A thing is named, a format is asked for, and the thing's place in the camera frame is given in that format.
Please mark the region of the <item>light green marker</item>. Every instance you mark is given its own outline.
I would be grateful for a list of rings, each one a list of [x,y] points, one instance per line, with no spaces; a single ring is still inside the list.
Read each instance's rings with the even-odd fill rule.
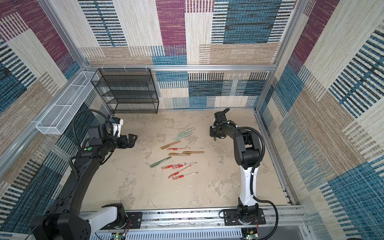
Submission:
[[[193,131],[194,129],[196,129],[196,128],[190,128],[190,129],[188,129],[186,131],[183,131],[183,132],[179,133],[178,136],[186,135],[186,134],[190,133],[191,131]]]
[[[184,134],[184,135],[182,135],[182,136],[178,136],[178,137],[174,138],[173,141],[179,141],[179,140],[181,140],[181,139],[183,139],[183,138],[187,138],[187,137],[189,137],[191,134],[192,134],[192,133],[187,133],[187,134]]]

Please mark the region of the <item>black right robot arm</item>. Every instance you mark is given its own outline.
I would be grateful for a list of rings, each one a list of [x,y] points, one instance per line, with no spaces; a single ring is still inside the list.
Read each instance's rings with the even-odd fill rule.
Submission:
[[[269,200],[257,197],[257,173],[265,153],[264,138],[254,128],[240,127],[226,118],[229,108],[214,113],[214,123],[210,126],[210,136],[216,139],[230,137],[234,145],[234,157],[241,169],[241,193],[238,198],[237,214],[240,224],[250,224],[261,216],[260,203],[271,205],[275,212],[275,225],[279,223],[278,210]]]

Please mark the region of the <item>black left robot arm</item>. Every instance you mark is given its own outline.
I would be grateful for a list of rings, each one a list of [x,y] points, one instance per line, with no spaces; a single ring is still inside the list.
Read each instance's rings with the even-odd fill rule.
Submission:
[[[90,182],[100,166],[116,149],[133,148],[137,136],[122,135],[124,121],[118,117],[105,118],[107,123],[89,127],[89,144],[81,146],[75,140],[78,152],[68,162],[71,173],[61,192],[43,216],[30,224],[31,234],[37,240],[89,240],[105,226],[123,229],[128,216],[121,203],[105,205],[87,219],[79,216]]]

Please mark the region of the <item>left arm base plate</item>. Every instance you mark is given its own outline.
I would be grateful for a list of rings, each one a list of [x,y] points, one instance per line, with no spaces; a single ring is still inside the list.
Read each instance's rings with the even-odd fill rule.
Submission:
[[[101,230],[126,230],[126,229],[140,229],[142,224],[143,212],[126,212],[127,220],[122,227],[113,226],[108,224],[101,228]]]

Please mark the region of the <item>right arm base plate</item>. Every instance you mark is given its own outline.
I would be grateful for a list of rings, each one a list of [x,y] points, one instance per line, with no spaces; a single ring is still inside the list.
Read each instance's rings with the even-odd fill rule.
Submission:
[[[224,222],[226,226],[250,226],[250,225],[265,225],[266,219],[263,209],[259,208],[258,214],[254,218],[249,218],[245,222],[240,221],[240,217],[236,209],[224,209]]]

